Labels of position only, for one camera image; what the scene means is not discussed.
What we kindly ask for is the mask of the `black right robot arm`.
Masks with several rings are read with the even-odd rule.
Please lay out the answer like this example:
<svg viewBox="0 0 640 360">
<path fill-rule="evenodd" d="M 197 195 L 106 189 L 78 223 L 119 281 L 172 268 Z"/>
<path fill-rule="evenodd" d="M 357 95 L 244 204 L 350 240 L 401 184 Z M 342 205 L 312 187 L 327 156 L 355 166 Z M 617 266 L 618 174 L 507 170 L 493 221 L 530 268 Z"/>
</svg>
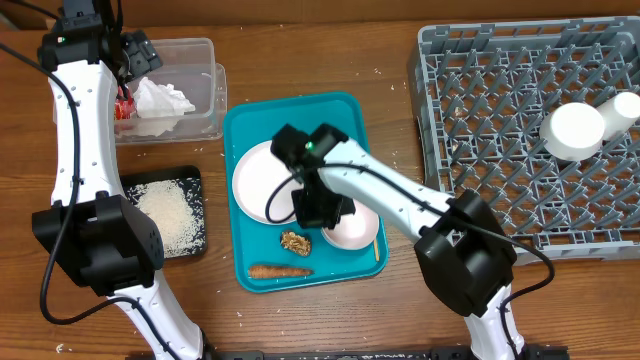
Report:
<svg viewBox="0 0 640 360">
<path fill-rule="evenodd" d="M 361 203 L 412 242 L 427 287 L 464 318 L 476 358 L 523 357 L 508 303 L 517 256 L 477 194 L 420 185 L 328 124 L 311 134 L 286 125 L 271 152 L 302 186 L 291 194 L 300 227 L 333 229 Z"/>
</svg>

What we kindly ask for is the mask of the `white plate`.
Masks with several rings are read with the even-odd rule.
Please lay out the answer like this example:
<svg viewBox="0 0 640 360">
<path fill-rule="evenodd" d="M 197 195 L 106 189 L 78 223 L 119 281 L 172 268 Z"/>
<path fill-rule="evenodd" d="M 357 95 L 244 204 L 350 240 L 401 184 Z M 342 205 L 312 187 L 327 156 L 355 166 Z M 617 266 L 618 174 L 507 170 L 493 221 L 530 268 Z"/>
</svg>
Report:
<svg viewBox="0 0 640 360">
<path fill-rule="evenodd" d="M 265 216 L 266 204 L 276 188 L 290 172 L 271 152 L 272 141 L 252 147 L 237 163 L 232 176 L 232 193 L 240 209 L 252 220 L 270 225 Z M 302 185 L 290 180 L 274 197 L 270 216 L 272 220 L 295 220 L 291 192 Z"/>
</svg>

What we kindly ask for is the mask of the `white paper cup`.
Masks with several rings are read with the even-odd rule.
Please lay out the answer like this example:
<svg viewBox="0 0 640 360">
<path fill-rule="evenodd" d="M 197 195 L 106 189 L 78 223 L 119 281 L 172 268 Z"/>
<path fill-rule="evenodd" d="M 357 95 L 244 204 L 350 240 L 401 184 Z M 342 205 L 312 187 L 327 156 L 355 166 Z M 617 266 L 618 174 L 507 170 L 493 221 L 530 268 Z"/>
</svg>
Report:
<svg viewBox="0 0 640 360">
<path fill-rule="evenodd" d="M 640 97 L 622 92 L 596 108 L 605 124 L 604 141 L 611 141 L 625 133 L 639 119 Z"/>
</svg>

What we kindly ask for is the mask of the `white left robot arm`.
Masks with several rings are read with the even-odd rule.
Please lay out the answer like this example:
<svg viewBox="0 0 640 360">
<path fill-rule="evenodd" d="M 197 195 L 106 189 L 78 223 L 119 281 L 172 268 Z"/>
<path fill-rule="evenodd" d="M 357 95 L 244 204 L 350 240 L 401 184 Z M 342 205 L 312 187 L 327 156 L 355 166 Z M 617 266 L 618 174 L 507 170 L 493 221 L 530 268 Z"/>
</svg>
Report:
<svg viewBox="0 0 640 360">
<path fill-rule="evenodd" d="M 58 151 L 51 207 L 32 216 L 32 231 L 49 253 L 39 299 L 44 318 L 69 325 L 116 305 L 156 358 L 215 358 L 162 272 L 156 224 L 121 186 L 114 105 L 125 61 L 117 22 L 95 10 L 66 8 L 38 57 L 54 95 Z M 72 317 L 54 316 L 47 294 L 55 266 L 104 302 Z"/>
</svg>

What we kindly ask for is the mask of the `pale green bowl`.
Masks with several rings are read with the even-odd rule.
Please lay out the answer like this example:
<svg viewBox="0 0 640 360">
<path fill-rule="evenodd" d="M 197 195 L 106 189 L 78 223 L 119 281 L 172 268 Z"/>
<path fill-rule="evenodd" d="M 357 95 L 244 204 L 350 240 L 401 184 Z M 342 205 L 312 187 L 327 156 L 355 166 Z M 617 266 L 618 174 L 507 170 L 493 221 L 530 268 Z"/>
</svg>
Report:
<svg viewBox="0 0 640 360">
<path fill-rule="evenodd" d="M 582 161 L 596 154 L 602 145 L 605 121 L 592 106 L 568 103 L 547 115 L 539 136 L 544 148 L 564 161 Z"/>
</svg>

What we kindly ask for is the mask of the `white napkin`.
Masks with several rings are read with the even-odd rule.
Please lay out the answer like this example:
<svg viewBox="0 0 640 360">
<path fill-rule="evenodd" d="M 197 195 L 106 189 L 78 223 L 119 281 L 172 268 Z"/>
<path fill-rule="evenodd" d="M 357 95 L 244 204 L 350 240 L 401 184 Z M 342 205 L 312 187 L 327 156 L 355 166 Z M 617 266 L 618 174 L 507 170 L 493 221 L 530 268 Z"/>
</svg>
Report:
<svg viewBox="0 0 640 360">
<path fill-rule="evenodd" d="M 141 122 L 135 128 L 138 136 L 160 136 L 170 132 L 178 121 L 176 116 L 194 112 L 196 107 L 173 84 L 156 84 L 143 77 L 133 94 L 136 114 Z"/>
</svg>

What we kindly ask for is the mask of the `pink white bowl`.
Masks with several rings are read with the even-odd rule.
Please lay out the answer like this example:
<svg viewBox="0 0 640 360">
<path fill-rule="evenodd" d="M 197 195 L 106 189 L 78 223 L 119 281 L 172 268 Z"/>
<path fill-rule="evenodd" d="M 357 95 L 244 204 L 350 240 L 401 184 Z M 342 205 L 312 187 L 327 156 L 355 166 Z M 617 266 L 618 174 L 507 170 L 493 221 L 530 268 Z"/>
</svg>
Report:
<svg viewBox="0 0 640 360">
<path fill-rule="evenodd" d="M 333 229 L 321 229 L 324 239 L 338 249 L 361 250 L 372 244 L 377 237 L 379 216 L 356 200 L 354 206 L 355 212 L 342 215 Z"/>
</svg>

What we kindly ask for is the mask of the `orange carrot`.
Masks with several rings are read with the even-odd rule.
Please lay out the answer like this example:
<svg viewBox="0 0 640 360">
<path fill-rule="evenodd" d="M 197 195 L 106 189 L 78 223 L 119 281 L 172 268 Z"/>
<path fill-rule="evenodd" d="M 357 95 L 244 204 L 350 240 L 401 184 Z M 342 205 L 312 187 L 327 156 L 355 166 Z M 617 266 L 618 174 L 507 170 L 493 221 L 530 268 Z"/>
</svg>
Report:
<svg viewBox="0 0 640 360">
<path fill-rule="evenodd" d="M 253 265 L 248 269 L 248 275 L 252 279 L 280 279 L 307 277 L 313 275 L 314 271 L 301 267 L 276 266 L 276 265 Z"/>
</svg>

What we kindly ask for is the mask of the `brown food scrap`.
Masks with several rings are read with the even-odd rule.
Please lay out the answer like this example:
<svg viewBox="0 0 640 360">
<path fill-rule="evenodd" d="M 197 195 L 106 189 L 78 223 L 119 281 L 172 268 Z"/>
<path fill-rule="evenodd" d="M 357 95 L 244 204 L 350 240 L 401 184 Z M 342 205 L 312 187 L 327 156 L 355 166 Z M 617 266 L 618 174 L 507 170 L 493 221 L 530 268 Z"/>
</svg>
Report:
<svg viewBox="0 0 640 360">
<path fill-rule="evenodd" d="M 280 245 L 285 250 L 302 257 L 309 256 L 312 251 L 311 240 L 293 231 L 284 231 L 281 233 Z"/>
</svg>

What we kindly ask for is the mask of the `red snack wrapper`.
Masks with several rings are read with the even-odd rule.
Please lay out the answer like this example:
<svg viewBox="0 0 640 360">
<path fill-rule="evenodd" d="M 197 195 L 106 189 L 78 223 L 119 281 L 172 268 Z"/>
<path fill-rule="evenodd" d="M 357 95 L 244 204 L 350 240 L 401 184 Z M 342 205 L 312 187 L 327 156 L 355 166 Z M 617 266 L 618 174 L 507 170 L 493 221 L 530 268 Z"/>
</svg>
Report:
<svg viewBox="0 0 640 360">
<path fill-rule="evenodd" d="M 130 119 L 135 112 L 135 103 L 131 91 L 125 85 L 119 87 L 115 100 L 115 119 Z"/>
</svg>

